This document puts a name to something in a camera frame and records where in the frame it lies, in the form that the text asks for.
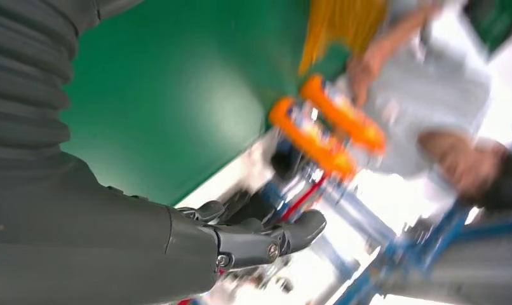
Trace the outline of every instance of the yellow object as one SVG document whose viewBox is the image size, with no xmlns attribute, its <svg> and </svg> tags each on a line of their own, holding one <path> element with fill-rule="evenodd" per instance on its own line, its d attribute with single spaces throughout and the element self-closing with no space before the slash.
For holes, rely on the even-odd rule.
<svg viewBox="0 0 512 305">
<path fill-rule="evenodd" d="M 344 43 L 362 54 L 387 12 L 387 0 L 311 0 L 310 17 L 299 73 L 320 59 L 330 43 Z"/>
</svg>

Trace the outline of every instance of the orange clamp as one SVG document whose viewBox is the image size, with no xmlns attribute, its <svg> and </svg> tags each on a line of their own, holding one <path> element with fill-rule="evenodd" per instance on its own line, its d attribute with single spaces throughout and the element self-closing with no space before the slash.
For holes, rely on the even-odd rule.
<svg viewBox="0 0 512 305">
<path fill-rule="evenodd" d="M 325 81 L 319 74 L 311 76 L 303 85 L 301 96 L 323 113 L 325 119 L 349 134 L 354 144 L 375 154 L 385 150 L 385 134 L 379 126 L 348 100 L 333 100 L 325 91 Z"/>
<path fill-rule="evenodd" d="M 334 174 L 342 180 L 353 178 L 356 166 L 341 142 L 333 137 L 330 137 L 328 141 L 323 141 L 318 134 L 301 130 L 289 115 L 289 111 L 293 107 L 296 107 L 293 98 L 282 98 L 271 109 L 270 122 L 278 126 L 293 145 L 317 162 L 324 171 Z"/>
</svg>

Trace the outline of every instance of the dark hair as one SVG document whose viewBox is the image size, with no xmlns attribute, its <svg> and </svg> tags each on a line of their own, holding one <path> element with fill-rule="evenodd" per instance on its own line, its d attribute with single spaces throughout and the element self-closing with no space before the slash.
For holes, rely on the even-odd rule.
<svg viewBox="0 0 512 305">
<path fill-rule="evenodd" d="M 494 183 L 475 201 L 476 207 L 487 212 L 504 212 L 512 210 L 512 153 L 507 154 L 501 162 L 499 173 Z"/>
</svg>

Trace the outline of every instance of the gray robot arm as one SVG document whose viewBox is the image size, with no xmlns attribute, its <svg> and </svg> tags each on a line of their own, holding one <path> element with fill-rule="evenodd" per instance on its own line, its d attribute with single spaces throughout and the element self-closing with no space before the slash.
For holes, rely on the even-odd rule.
<svg viewBox="0 0 512 305">
<path fill-rule="evenodd" d="M 79 35 L 137 2 L 0 0 L 0 304 L 162 304 L 207 291 L 218 268 L 300 250 L 325 226 L 318 212 L 267 230 L 211 226 L 205 209 L 101 186 L 60 150 Z"/>
</svg>

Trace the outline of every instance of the red wire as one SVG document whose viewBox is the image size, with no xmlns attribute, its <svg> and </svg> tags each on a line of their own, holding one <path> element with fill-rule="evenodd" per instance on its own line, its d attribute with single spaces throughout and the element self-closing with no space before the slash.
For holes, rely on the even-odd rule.
<svg viewBox="0 0 512 305">
<path fill-rule="evenodd" d="M 291 205 L 288 210 L 286 210 L 286 213 L 282 215 L 281 222 L 286 222 L 292 216 L 292 214 L 299 209 L 299 207 L 310 197 L 312 194 L 320 188 L 320 186 L 323 184 L 323 182 L 327 179 L 327 176 L 322 176 L 320 181 L 314 183 L 310 189 L 304 193 L 303 196 L 301 196 L 293 205 Z"/>
</svg>

